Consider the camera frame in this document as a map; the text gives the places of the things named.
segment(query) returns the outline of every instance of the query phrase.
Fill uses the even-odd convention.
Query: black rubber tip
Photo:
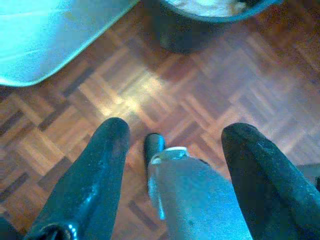
[[[166,149],[165,138],[158,133],[150,133],[144,139],[144,164],[147,169],[152,157]]]

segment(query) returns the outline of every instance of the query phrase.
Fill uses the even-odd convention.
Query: wooden parquet floor
[[[1,213],[28,231],[59,177],[113,116],[131,128],[114,240],[168,238],[145,187],[150,132],[227,178],[220,135],[234,122],[258,127],[296,165],[320,163],[319,19],[316,0],[288,0],[181,55],[157,45],[139,3],[48,80],[1,88]]]

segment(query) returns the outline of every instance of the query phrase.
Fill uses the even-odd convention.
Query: parquet tile
[[[1,214],[28,231],[109,117],[131,130],[113,240],[168,239],[146,191],[150,132],[188,147],[228,179],[220,135],[234,122],[258,127],[295,165],[320,163],[319,19],[318,1],[288,0],[182,55],[157,44],[139,3],[46,81],[2,87]]]

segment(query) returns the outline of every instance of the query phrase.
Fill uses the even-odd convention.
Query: floor
[[[165,240],[148,199],[144,136],[164,134],[229,178],[220,135],[258,127],[295,165],[320,163],[320,5],[288,0],[197,53],[170,53],[140,3],[45,82],[1,88],[1,213],[22,233],[99,124],[118,116],[131,150],[114,240]]]

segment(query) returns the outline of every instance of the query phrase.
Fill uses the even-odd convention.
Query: light blue plastic object
[[[0,0],[0,85],[48,78],[139,0]]]

